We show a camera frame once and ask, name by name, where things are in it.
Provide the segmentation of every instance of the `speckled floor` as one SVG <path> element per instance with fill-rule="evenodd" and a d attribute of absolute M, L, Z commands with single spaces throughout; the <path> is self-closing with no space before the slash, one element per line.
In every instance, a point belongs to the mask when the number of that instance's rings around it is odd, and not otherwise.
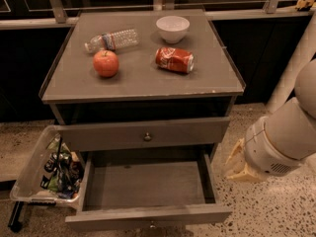
<path fill-rule="evenodd" d="M 223 165 L 234 144 L 244 136 L 248 126 L 268 113 L 263 104 L 234 106 L 231 123 L 212 161 L 215 189 L 221 201 L 232 208 L 223 223 L 187 225 L 131 231 L 77 233 L 65 223 L 66 215 L 75 210 L 67 207 L 23 207 L 23 228 L 13 233 L 7 227 L 14 203 L 8 192 L 0 192 L 1 236 L 316 236 L 316 166 L 315 157 L 283 178 L 250 184 L 228 181 Z M 17 177 L 40 132 L 51 120 L 0 124 L 0 181 Z"/>

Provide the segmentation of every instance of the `white bowl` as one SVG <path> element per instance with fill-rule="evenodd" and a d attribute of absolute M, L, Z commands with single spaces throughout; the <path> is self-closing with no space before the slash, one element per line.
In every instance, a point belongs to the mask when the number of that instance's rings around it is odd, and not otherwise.
<path fill-rule="evenodd" d="M 165 42 L 177 43 L 187 34 L 190 22 L 183 17 L 167 16 L 157 20 L 156 26 Z"/>

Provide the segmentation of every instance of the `red can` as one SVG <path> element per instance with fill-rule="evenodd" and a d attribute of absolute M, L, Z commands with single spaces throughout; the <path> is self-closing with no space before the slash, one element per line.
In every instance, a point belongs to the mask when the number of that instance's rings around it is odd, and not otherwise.
<path fill-rule="evenodd" d="M 156 64 L 161 68 L 188 74 L 194 69 L 194 56 L 183 49 L 161 47 L 156 51 Z"/>

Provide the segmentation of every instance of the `plastic bottle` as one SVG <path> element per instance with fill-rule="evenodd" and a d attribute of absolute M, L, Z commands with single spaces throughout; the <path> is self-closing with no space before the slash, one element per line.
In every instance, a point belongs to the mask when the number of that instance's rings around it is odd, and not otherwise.
<path fill-rule="evenodd" d="M 117 49 L 138 45 L 139 35 L 136 29 L 126 29 L 122 31 L 105 33 L 91 38 L 85 43 L 87 52 L 95 53 L 101 49 L 115 51 Z"/>

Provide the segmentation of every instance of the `closed drawer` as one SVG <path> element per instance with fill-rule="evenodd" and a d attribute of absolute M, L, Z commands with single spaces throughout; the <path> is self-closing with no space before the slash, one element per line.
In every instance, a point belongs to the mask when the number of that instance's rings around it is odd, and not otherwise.
<path fill-rule="evenodd" d="M 72 150 L 96 151 L 220 142 L 229 118 L 74 124 L 58 131 Z"/>
<path fill-rule="evenodd" d="M 66 222 L 100 231 L 224 221 L 231 210 L 219 203 L 211 179 L 204 147 L 93 152 L 79 208 Z"/>

